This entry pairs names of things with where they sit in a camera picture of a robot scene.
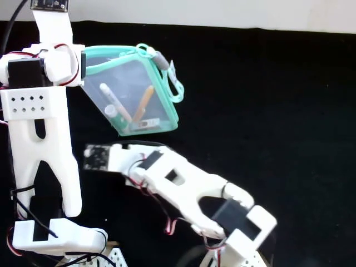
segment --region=black background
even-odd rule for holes
[[[5,26],[0,23],[0,34]],[[354,265],[355,36],[96,22],[72,27],[75,43],[145,42],[174,59],[186,88],[176,105],[179,128],[136,138],[166,143],[248,190],[278,219],[276,267]],[[8,51],[37,42],[36,25],[17,22]],[[73,153],[82,166],[86,143],[118,137],[80,88],[69,88],[67,97]],[[0,133],[2,264],[26,266],[7,250],[4,238],[13,219],[7,129],[2,126]],[[44,168],[38,192],[48,188],[48,177]],[[125,187],[122,178],[82,170],[80,178],[83,209],[74,220],[104,228],[122,245],[129,267],[174,266],[201,242],[184,223],[174,236],[165,236],[160,208]],[[213,204],[203,205],[208,213]]]

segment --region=white wall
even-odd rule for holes
[[[0,20],[8,20],[19,2],[0,0]],[[356,33],[355,11],[356,0],[70,0],[72,21],[319,32]],[[32,19],[28,6],[18,19]]]

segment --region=transparent pouch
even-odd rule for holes
[[[178,127],[173,103],[184,87],[174,65],[152,47],[87,47],[84,91],[119,135],[152,134]],[[173,95],[168,80],[176,87]]]

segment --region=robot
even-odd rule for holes
[[[80,214],[82,201],[66,87],[83,86],[86,67],[85,47],[72,42],[68,2],[31,0],[40,44],[0,59],[0,82],[5,85],[0,94],[16,181],[11,197],[18,214],[8,245],[16,251],[63,256],[57,266],[127,266],[120,250],[107,245],[103,229],[86,228],[68,219]],[[44,121],[45,138],[36,134],[37,120]],[[84,157],[84,169],[123,174],[128,186],[152,197],[160,195],[176,207],[182,214],[178,220],[189,223],[205,241],[221,240],[207,246],[201,267],[266,266],[257,250],[277,222],[240,187],[206,173],[167,146],[88,145]],[[47,162],[56,175],[63,200],[44,201],[36,196],[33,183],[40,161]],[[204,196],[226,199],[212,218],[199,208]],[[174,233],[176,223],[167,221],[167,234]]]

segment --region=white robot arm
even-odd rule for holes
[[[72,42],[68,0],[33,0],[31,8],[41,43],[0,59],[0,82],[6,85],[0,94],[4,119],[8,121],[16,181],[12,197],[19,203],[19,218],[24,219],[15,222],[12,245],[18,250],[54,256],[72,251],[102,253],[107,240],[104,230],[81,227],[58,216],[48,218],[49,223],[45,225],[48,233],[39,237],[36,236],[36,229],[41,228],[39,220],[27,214],[36,197],[33,184],[40,161],[49,164],[61,184],[63,200],[59,197],[59,205],[54,209],[63,208],[67,217],[78,216],[82,209],[78,164],[72,154],[66,86],[83,84],[84,46]],[[45,138],[37,136],[35,120],[44,121]]]
[[[120,172],[128,177],[127,185],[145,187],[176,207],[197,234],[225,239],[222,266],[240,267],[246,261],[260,260],[256,259],[256,251],[277,225],[269,212],[254,205],[248,192],[218,175],[206,173],[168,147],[129,145],[124,149],[121,144],[88,145],[84,155],[85,169]],[[204,196],[227,199],[212,219],[199,207],[198,201]],[[260,262],[254,266],[263,266]]]

